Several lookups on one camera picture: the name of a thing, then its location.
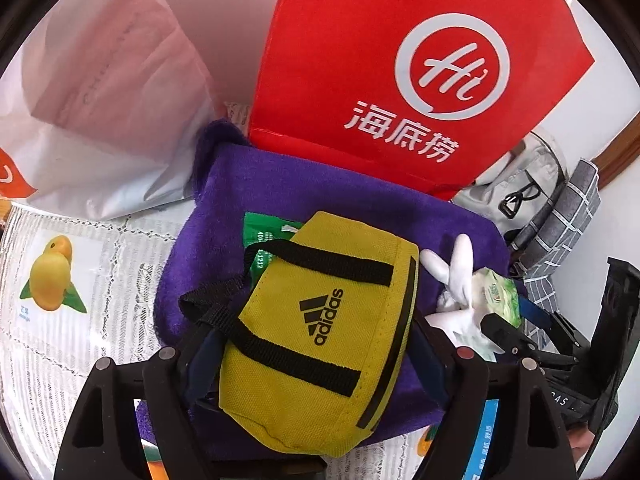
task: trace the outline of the mango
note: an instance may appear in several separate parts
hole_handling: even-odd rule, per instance
[[[56,236],[49,240],[49,243],[44,248],[44,253],[60,253],[71,265],[71,256],[73,255],[73,247],[71,246],[71,240],[65,235]]]
[[[71,266],[59,252],[45,252],[36,258],[29,275],[33,301],[43,310],[60,308],[71,284]]]

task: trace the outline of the white circle logo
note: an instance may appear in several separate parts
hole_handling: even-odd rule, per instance
[[[468,28],[481,34],[488,40],[498,57],[498,77],[494,88],[480,102],[469,108],[455,112],[434,112],[433,105],[424,101],[415,90],[414,83],[411,80],[411,65],[418,47],[420,47],[424,40],[440,30],[451,27]],[[452,75],[440,86],[440,93],[454,91],[453,87],[456,83],[464,82],[456,91],[456,98],[461,102],[471,100],[473,96],[469,95],[469,92],[471,92],[473,88],[480,86],[488,74],[487,69],[482,70],[481,76],[472,77],[471,74],[473,70],[481,68],[484,65],[484,58],[480,57],[466,66],[458,66],[456,65],[456,61],[466,56],[466,54],[470,54],[477,47],[477,43],[469,43],[461,45],[459,49],[443,59],[425,60],[425,67],[430,68],[418,80],[418,85],[424,88],[444,71],[450,71]],[[442,121],[459,121],[481,114],[500,98],[504,89],[507,87],[510,69],[511,62],[507,46],[491,25],[475,16],[451,12],[449,14],[433,16],[425,20],[409,32],[404,40],[402,40],[398,55],[396,56],[396,84],[402,97],[407,101],[409,106],[422,115]]]

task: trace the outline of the black strap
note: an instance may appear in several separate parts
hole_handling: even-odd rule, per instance
[[[238,319],[237,312],[229,310],[232,298],[248,287],[251,265],[260,250],[305,269],[383,286],[390,286],[393,266],[300,245],[290,240],[268,240],[245,249],[242,275],[222,282],[207,283],[180,298],[180,309],[187,319],[216,327],[248,358],[291,377],[350,397],[360,379],[359,371],[327,363],[262,339]]]

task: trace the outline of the adidas logo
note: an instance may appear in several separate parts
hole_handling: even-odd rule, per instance
[[[322,346],[329,337],[343,293],[341,288],[336,288],[332,292],[331,298],[327,295],[300,301],[300,312],[305,313],[305,323],[309,335],[311,337],[315,335],[314,343],[318,346]]]

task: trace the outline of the rabbit ear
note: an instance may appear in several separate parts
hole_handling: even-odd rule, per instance
[[[449,269],[449,292],[454,300],[472,307],[471,276],[474,272],[474,249],[471,238],[461,234],[456,238]]]
[[[449,266],[436,253],[429,249],[420,252],[420,263],[427,269],[427,272],[440,283],[449,283]]]

